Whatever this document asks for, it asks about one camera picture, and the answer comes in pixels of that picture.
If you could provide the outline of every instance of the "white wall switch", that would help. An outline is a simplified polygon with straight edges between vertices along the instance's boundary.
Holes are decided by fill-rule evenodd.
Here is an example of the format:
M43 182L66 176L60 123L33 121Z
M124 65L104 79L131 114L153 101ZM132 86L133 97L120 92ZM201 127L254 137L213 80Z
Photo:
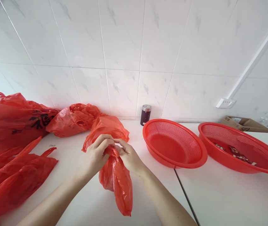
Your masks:
M216 105L217 108L232 108L236 100L234 99L226 99L221 98L218 104Z

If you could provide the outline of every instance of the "silver bottle cap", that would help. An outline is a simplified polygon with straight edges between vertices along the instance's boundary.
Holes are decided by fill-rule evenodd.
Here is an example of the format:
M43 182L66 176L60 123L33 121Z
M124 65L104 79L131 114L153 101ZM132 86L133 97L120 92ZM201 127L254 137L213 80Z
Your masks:
M151 111L152 110L152 106L150 106L150 105L143 105L142 106L142 110L143 111Z

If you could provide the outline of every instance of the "basket rim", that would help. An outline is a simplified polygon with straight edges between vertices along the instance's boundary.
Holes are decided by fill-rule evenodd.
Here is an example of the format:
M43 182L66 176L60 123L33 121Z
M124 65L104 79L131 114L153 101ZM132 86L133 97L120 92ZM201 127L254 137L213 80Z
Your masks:
M197 161L196 163L184 164L184 163L181 163L181 162L177 162L177 161L171 160L168 157L166 157L163 154L161 154L159 151L157 151L150 144L149 140L146 137L146 133L145 133L146 128L151 123L154 123L154 122L167 122L167 123L173 124L175 126L178 126L179 128L181 128L181 129L185 130L186 132L188 132L197 141L197 143L198 143L198 145L199 145L199 147L201 149L201 158L200 158L200 160ZM206 149L205 145L203 144L203 142L201 141L201 139L195 133L193 133L191 130L189 130L188 128L186 128L185 126L182 126L181 124L179 124L177 122L174 122L174 121L171 121L171 120L168 120L168 119L152 119L152 120L149 120L143 126L142 134L143 134L143 138L144 138L144 141L146 142L147 146L149 146L149 148L153 152L155 152L160 158L162 158L166 162L168 162L170 164L173 164L173 165L175 165L177 167L181 167L181 168L197 168L197 167L203 166L205 164L205 162L207 161L207 158L208 158L207 149Z
M268 151L268 144L265 144L264 142L260 141L259 139L247 134L247 133L244 133L243 131L240 131L238 129L235 129L235 128L232 128L230 126L226 126L226 125L223 125L223 124L219 124L219 123L215 123L215 122L203 122L201 123L200 125L198 125L198 130L199 130L199 133L200 135L209 143L209 145L211 145L213 148L215 148L216 150L219 150L222 155L224 156L227 156L228 158L231 158L231 159L234 159L235 161L237 161L239 164L243 164L249 168L252 168L254 170L257 170L257 171L260 171L260 172L263 172L263 173L268 173L268 169L264 169L264 168L261 168L261 167L257 167L257 166L254 166L254 165L251 165L251 164L248 164L244 161L241 161L239 159L237 159L236 157L233 157L232 155L226 153L226 152L223 152L222 150L220 150L217 146L215 146L203 133L202 131L202 127L204 126L208 126L208 125L212 125L212 126L218 126L218 127L222 127L222 128L225 128L225 129L228 129L228 130L231 130L237 134L240 134L242 136L245 136L247 137L248 139L256 142L257 144L259 144L260 146L262 146L263 148L265 148L267 151Z

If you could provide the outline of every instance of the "white countertop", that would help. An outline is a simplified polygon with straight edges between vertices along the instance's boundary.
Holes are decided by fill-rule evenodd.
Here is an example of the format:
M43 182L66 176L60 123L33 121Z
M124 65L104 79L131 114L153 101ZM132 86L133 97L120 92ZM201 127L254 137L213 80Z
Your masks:
M199 135L195 123L181 123ZM268 133L249 133L268 144ZM201 226L268 225L268 174L243 174L211 157L197 169L176 169Z
M193 216L174 169L161 165L149 154L140 122L136 120L121 122L130 132L129 144L134 147L142 161ZM67 138L49 134L42 139L32 153L42 154L50 145L55 145L57 150L49 156L58 159L59 162L44 184L20 208L0 217L0 225L16 225L66 178L73 175L85 158L85 153L81 149L89 133L90 131L87 131ZM124 217L119 212L114 193L103 189L97 174L70 203L57 225L160 225L153 204L141 182L133 174L131 179L134 199L131 217Z

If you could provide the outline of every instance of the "red colander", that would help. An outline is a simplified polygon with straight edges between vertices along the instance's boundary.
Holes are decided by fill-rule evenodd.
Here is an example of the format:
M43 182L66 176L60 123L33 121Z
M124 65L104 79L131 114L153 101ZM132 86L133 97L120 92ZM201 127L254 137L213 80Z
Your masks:
M200 139L174 121L148 121L143 126L143 138L150 154L167 167L197 168L207 160L207 151Z
M204 122L198 127L199 138L204 143L208 155L222 165L242 173L268 173L268 145L240 130L226 125ZM246 163L230 153L218 148L230 145L256 165Z

